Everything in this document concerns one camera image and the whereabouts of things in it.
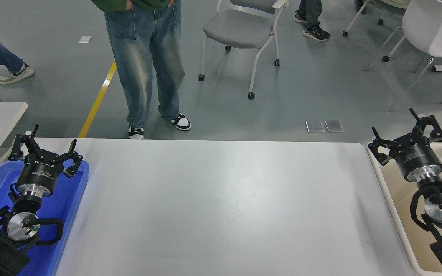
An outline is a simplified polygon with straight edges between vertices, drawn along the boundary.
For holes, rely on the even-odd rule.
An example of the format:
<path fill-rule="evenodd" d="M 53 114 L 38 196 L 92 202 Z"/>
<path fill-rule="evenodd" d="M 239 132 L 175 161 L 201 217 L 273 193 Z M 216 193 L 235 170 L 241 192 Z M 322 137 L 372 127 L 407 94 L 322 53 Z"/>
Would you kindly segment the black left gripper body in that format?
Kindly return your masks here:
<path fill-rule="evenodd" d="M 23 170 L 16 182 L 17 189 L 32 184 L 54 189 L 61 172 L 61 164 L 51 164 L 52 159 L 39 161 L 35 154 L 27 155 Z"/>

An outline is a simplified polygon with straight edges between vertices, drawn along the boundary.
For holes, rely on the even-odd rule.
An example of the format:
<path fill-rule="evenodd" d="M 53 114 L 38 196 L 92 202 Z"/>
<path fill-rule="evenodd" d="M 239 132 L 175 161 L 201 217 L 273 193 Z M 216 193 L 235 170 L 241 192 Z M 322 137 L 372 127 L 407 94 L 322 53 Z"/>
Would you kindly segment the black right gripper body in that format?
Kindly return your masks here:
<path fill-rule="evenodd" d="M 442 172 L 442 163 L 430 145 L 398 147 L 394 159 L 405 179 L 437 177 Z"/>

